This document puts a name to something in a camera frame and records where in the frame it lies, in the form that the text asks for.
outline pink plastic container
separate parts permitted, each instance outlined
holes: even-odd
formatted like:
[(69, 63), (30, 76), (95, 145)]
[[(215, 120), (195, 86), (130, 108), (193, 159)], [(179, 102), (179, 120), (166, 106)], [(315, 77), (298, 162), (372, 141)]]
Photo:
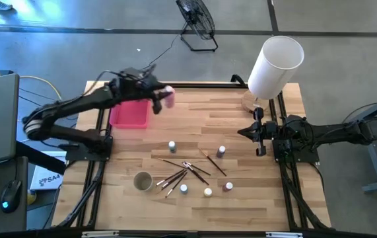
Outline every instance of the pink plastic container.
[(113, 107), (109, 123), (116, 128), (144, 129), (149, 125), (149, 100), (127, 101)]

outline wooden table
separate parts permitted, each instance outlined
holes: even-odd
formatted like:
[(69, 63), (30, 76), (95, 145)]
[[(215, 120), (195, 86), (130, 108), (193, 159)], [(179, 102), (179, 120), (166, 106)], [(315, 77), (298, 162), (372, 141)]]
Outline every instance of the wooden table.
[[(270, 141), (265, 141), (267, 155), (256, 157), (257, 144), (236, 133), (254, 122), (241, 106), (244, 92), (245, 89), (176, 89), (175, 107), (164, 107), (159, 115), (151, 112), (146, 130), (114, 128), (114, 148), (106, 165), (96, 229), (288, 231), (281, 176)], [(287, 114), (305, 116), (298, 84), (287, 84), (283, 93)], [(81, 113), (77, 128), (95, 128), (97, 114), (97, 110)], [(266, 120), (271, 120), (269, 111), (265, 111), (263, 121)], [(168, 149), (171, 140), (178, 147), (175, 154)], [(215, 157), (220, 145), (226, 147), (223, 159)], [(198, 148), (207, 151), (228, 176), (214, 168)], [(209, 182), (213, 196), (203, 196), (207, 185), (191, 173), (182, 182), (188, 185), (186, 195), (177, 189), (165, 199), (170, 188), (162, 192), (157, 188), (137, 191), (133, 177), (139, 171), (148, 171), (158, 182), (180, 170), (155, 158), (175, 163), (189, 161), (210, 172), (211, 176), (202, 176)], [(87, 162), (81, 161), (66, 170), (53, 224), (61, 222), (80, 198), (86, 168)], [(318, 173), (303, 163), (298, 164), (298, 172), (305, 201), (324, 224), (330, 225)], [(232, 191), (222, 191), (226, 182), (234, 184)], [(299, 224), (295, 202), (293, 206)]]

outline gray floor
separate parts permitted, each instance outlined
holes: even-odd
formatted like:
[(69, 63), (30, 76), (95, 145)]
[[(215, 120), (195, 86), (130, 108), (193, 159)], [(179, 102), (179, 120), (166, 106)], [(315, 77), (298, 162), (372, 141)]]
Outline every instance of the gray floor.
[[(79, 28), (173, 29), (182, 18), (171, 0), (8, 1), (16, 10), (0, 15), (0, 24)], [(266, 0), (205, 1), (219, 30), (270, 30)], [(274, 0), (280, 30), (377, 32), (377, 2), (371, 0)], [(69, 99), (102, 70), (144, 67), (169, 47), (174, 35), (53, 34), (0, 32), (0, 69), (49, 79)], [(164, 81), (228, 81), (233, 73), (247, 79), (268, 36), (218, 35), (215, 53), (195, 54), (180, 40), (157, 61)], [(193, 44), (202, 42), (188, 36)], [(377, 38), (295, 37), (306, 58), (292, 78), (299, 82), (308, 120), (339, 123), (350, 111), (377, 102)], [(39, 81), (23, 79), (22, 88), (54, 97)], [(38, 103), (48, 100), (22, 94)], [(19, 116), (35, 106), (19, 102)], [(61, 123), (70, 126), (72, 121)], [(19, 130), (18, 139), (25, 139)], [(37, 149), (47, 150), (30, 142)], [(361, 186), (376, 182), (365, 147), (339, 143), (319, 148), (326, 199), (334, 228), (377, 234), (377, 192)], [(51, 202), (47, 194), (43, 202)], [(41, 227), (50, 206), (28, 213), (28, 228)]]

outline computer mouse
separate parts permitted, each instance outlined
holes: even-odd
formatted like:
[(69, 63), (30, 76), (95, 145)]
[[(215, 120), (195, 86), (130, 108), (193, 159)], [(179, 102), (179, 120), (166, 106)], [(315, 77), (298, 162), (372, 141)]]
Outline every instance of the computer mouse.
[(0, 201), (2, 212), (11, 213), (17, 209), (20, 200), (20, 192), (20, 180), (11, 180), (5, 185), (1, 193)]

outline electric fan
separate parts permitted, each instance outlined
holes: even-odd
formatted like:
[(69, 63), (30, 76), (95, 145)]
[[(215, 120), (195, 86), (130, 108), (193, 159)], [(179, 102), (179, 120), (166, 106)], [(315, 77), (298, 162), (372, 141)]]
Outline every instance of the electric fan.
[[(215, 51), (218, 45), (215, 40), (215, 24), (209, 10), (202, 0), (176, 0), (176, 4), (180, 8), (181, 14), (186, 23), (181, 32), (181, 40), (194, 52)], [(213, 49), (193, 49), (190, 44), (182, 37), (187, 27), (195, 30), (195, 33), (203, 40), (213, 40), (216, 48)]]

